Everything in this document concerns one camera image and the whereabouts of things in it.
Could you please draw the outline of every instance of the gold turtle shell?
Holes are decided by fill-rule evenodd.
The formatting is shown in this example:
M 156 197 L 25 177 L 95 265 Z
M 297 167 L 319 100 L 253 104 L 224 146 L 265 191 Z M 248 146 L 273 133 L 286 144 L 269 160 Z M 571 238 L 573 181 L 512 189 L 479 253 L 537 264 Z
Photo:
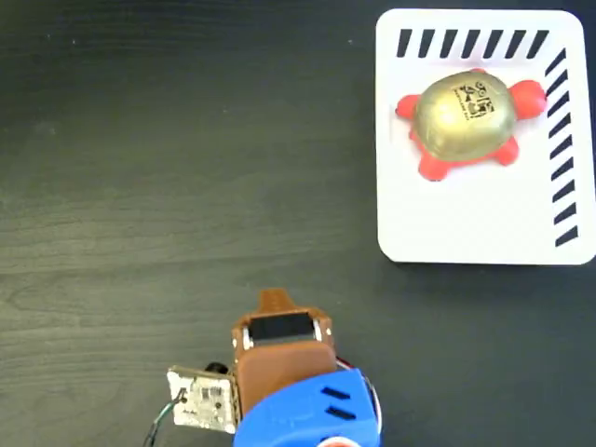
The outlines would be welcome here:
M 498 78 L 483 72 L 452 74 L 418 99 L 413 131 L 434 157 L 468 161 L 505 143 L 516 121 L 513 98 Z

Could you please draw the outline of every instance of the red turtle leg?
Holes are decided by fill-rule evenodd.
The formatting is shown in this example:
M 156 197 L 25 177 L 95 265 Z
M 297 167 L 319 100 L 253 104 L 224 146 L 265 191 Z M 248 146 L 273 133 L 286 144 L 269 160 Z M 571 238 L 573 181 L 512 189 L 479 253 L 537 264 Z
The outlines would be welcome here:
M 518 158 L 520 153 L 520 146 L 515 138 L 511 137 L 509 140 L 497 149 L 494 153 L 494 158 L 503 166 L 510 165 Z
M 396 115 L 402 118 L 412 119 L 418 98 L 420 98 L 420 95 L 408 95 L 401 98 L 395 109 Z
M 425 151 L 422 153 L 422 158 L 420 159 L 420 164 L 418 165 L 418 172 L 420 172 L 420 175 L 422 175 L 425 179 L 438 182 L 447 176 L 451 167 L 451 163 L 438 160 Z
M 521 81 L 509 88 L 518 119 L 536 118 L 547 108 L 547 94 L 536 81 Z

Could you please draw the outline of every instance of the wire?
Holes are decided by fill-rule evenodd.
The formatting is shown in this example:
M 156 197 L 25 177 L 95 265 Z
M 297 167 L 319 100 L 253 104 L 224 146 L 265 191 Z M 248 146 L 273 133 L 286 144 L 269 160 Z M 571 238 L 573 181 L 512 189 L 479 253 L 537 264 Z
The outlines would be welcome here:
M 184 394 L 186 394 L 186 388 L 180 388 L 178 395 L 161 409 L 161 412 L 159 412 L 157 417 L 154 419 L 153 424 L 151 424 L 149 433 L 147 433 L 147 436 L 145 436 L 145 440 L 142 443 L 142 447 L 154 447 L 156 445 L 157 431 L 159 430 L 161 421 L 163 421 L 164 417 L 166 417 L 174 409 L 177 403 L 184 400 Z
M 335 358 L 335 363 L 337 364 L 337 366 L 344 370 L 352 370 L 355 368 L 354 365 L 348 363 L 344 359 L 340 359 L 339 357 Z M 383 431 L 383 411 L 381 410 L 381 401 L 379 400 L 379 395 L 376 393 L 376 389 L 374 388 L 373 383 L 369 380 L 369 378 L 366 375 L 363 374 L 362 377 L 364 377 L 366 385 L 371 390 L 372 402 L 374 403 L 374 412 L 376 413 L 377 430 L 379 434 L 381 434 L 381 431 Z

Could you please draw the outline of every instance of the table surface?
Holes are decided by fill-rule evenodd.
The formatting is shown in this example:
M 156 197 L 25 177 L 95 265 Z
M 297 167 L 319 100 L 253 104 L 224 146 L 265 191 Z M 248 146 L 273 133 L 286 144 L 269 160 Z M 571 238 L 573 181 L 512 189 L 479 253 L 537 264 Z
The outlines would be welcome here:
M 584 21 L 594 70 L 579 3 L 543 2 Z M 525 4 L 3 2 L 4 447 L 140 445 L 166 369 L 229 361 L 266 287 L 332 315 L 387 446 L 596 445 L 595 263 L 378 249 L 374 24 L 412 6 Z M 157 445 L 230 438 L 168 421 Z

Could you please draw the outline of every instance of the white plate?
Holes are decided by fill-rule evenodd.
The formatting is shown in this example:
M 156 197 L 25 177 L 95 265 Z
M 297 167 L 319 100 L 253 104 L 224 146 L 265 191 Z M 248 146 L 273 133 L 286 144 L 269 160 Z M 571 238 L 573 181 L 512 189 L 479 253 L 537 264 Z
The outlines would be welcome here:
M 485 55 L 491 35 L 499 32 L 494 53 Z M 410 34 L 407 47 L 405 34 Z M 419 49 L 430 34 L 428 52 L 421 57 Z M 446 47 L 441 55 L 446 35 L 455 37 L 451 50 Z M 475 45 L 463 58 L 474 35 Z M 537 35 L 546 38 L 529 58 Z M 514 36 L 522 39 L 511 55 Z M 446 75 L 474 67 L 508 85 L 540 82 L 549 94 L 548 112 L 518 123 L 520 156 L 511 166 L 487 161 L 429 182 L 418 173 L 420 155 L 408 138 L 410 123 L 395 116 L 396 104 Z M 583 28 L 575 16 L 392 9 L 376 26 L 375 114 L 378 240 L 392 261 L 583 264 L 596 254 L 588 77 Z

